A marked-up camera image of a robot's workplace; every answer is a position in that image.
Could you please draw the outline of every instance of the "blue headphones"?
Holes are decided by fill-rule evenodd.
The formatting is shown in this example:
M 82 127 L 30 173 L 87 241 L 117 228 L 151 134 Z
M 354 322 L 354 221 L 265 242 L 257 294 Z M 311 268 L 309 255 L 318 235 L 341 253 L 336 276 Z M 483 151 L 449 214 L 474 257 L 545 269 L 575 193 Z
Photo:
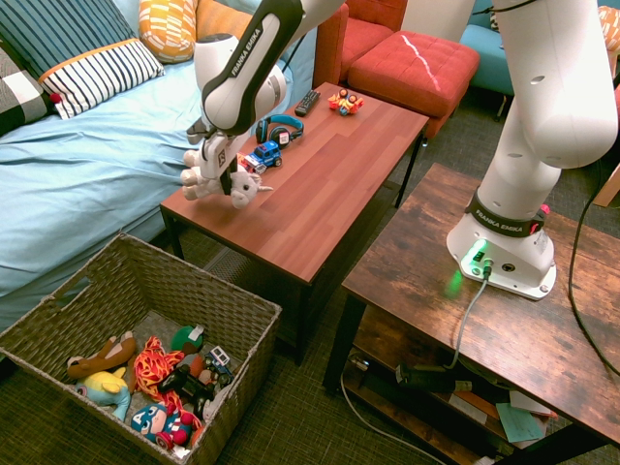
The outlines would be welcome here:
M 291 132 L 284 126 L 276 126 L 271 130 L 269 136 L 267 136 L 269 124 L 271 123 L 286 124 L 287 126 L 295 128 L 295 131 Z M 303 123 L 294 116 L 288 116 L 287 114 L 274 114 L 269 116 L 259 121 L 256 127 L 256 140 L 258 143 L 265 143 L 268 140 L 273 140 L 280 148 L 286 147 L 291 140 L 300 138 L 302 135 Z

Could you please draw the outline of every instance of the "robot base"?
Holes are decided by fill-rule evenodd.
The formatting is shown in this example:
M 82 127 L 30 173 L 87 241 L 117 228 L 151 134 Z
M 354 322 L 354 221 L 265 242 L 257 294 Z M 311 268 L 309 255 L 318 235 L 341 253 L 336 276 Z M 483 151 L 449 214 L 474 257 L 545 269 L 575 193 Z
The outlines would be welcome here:
M 484 261 L 490 259 L 493 272 L 488 283 L 505 291 L 540 300 L 555 283 L 553 243 L 544 231 L 506 237 L 483 227 L 468 213 L 449 232 L 447 243 L 463 275 L 476 281 L 482 281 Z

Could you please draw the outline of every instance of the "blue bed sheet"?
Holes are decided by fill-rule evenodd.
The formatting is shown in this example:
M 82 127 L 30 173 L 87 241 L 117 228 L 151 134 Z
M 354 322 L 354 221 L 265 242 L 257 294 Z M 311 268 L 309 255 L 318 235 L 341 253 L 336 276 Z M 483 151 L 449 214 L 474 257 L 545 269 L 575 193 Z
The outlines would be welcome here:
M 180 186 L 185 131 L 200 114 L 186 62 L 73 119 L 0 138 L 0 331 L 119 231 L 150 240 L 163 230 L 159 203 Z

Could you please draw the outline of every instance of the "rustic wooden side table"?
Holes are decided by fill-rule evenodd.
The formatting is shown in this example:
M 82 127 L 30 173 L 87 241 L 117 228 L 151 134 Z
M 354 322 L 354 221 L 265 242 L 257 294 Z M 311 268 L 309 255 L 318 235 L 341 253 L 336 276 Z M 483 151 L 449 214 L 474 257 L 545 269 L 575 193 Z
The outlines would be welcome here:
M 352 347 L 392 379 L 399 361 L 424 358 L 427 341 L 453 353 L 461 319 L 481 283 L 461 277 L 446 237 L 478 184 L 434 165 L 347 276 L 343 287 L 348 297 L 324 378 L 328 391 L 339 388 L 345 365 L 352 366 L 347 363 Z M 557 282 L 547 297 L 532 301 L 487 287 L 465 327 L 462 359 L 572 422 L 529 447 L 516 448 L 498 463 L 553 464 L 607 443 L 620 444 L 620 378 L 605 368 L 589 345 L 568 298 L 575 227 L 574 221 L 557 214 L 545 224 L 558 267 Z M 593 337 L 620 366 L 620 240 L 584 227 L 573 287 Z M 345 369 L 343 380 L 347 391 L 405 426 L 443 457 L 459 464 L 480 458 L 458 438 L 385 399 L 361 370 Z M 490 407 L 489 415 L 476 427 L 502 439 L 499 418 L 492 417 L 494 405 L 482 405 Z M 461 429 L 458 435 L 466 433 Z

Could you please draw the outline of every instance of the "storage basket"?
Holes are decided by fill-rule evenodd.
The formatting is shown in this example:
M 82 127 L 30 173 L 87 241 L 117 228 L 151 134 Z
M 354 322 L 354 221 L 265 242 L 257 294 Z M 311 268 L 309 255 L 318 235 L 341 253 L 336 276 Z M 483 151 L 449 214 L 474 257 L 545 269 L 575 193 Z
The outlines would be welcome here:
M 63 305 L 63 295 L 84 279 L 88 283 L 83 291 Z M 95 354 L 111 335 L 132 330 L 150 312 L 181 326 L 204 326 L 209 341 L 240 361 L 212 422 L 182 459 L 66 386 L 72 382 L 66 373 L 69 357 Z M 274 303 L 120 234 L 55 293 L 0 334 L 0 353 L 76 400 L 160 462 L 212 464 L 265 380 L 280 312 Z

